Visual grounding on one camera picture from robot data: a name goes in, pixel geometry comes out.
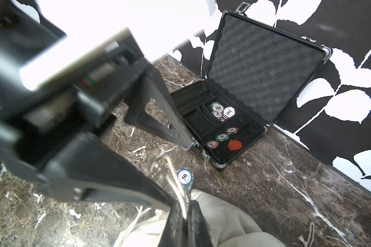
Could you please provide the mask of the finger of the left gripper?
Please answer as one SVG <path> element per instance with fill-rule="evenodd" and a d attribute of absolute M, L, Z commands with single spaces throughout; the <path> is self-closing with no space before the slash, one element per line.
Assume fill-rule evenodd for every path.
<path fill-rule="evenodd" d="M 40 189 L 60 202 L 128 203 L 170 210 L 175 200 L 128 160 L 81 133 L 40 173 Z"/>
<path fill-rule="evenodd" d="M 145 108 L 154 100 L 159 109 L 175 128 L 169 129 L 166 125 L 149 115 Z M 136 88 L 125 103 L 128 111 L 124 122 L 132 125 L 180 147 L 186 148 L 193 144 L 192 134 L 182 120 L 172 100 L 169 90 L 160 71 L 153 65 L 148 65 L 141 77 L 138 78 Z"/>

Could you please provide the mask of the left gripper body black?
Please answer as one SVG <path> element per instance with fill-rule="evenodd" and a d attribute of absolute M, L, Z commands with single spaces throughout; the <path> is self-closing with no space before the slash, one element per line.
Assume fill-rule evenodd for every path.
<path fill-rule="evenodd" d="M 81 129 L 98 130 L 125 102 L 143 111 L 147 65 L 123 3 L 78 1 L 67 35 L 0 1 L 0 159 L 37 173 Z"/>

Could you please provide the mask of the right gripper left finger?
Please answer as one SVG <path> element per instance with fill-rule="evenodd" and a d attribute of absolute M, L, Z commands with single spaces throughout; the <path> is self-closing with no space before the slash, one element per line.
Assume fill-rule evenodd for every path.
<path fill-rule="evenodd" d="M 183 210 L 180 203 L 176 202 L 169 212 L 158 246 L 188 247 L 188 220 L 188 208 L 186 207 L 185 210 Z"/>

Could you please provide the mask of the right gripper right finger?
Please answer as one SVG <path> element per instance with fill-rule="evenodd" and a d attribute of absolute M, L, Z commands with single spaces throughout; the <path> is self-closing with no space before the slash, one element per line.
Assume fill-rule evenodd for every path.
<path fill-rule="evenodd" d="M 188 246 L 213 247 L 205 222 L 205 218 L 202 215 L 199 203 L 195 200 L 191 200 L 189 203 L 187 219 L 188 219 Z"/>

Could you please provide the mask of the cream cloth bag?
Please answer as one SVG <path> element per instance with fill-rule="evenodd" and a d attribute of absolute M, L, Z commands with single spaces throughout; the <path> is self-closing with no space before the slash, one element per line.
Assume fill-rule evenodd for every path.
<path fill-rule="evenodd" d="M 273 235 L 263 232 L 255 220 L 240 208 L 198 189 L 191 191 L 207 222 L 214 247 L 283 247 L 284 244 Z M 156 247 L 169 213 L 153 216 L 135 225 L 128 236 L 120 232 L 114 244 L 124 247 Z"/>

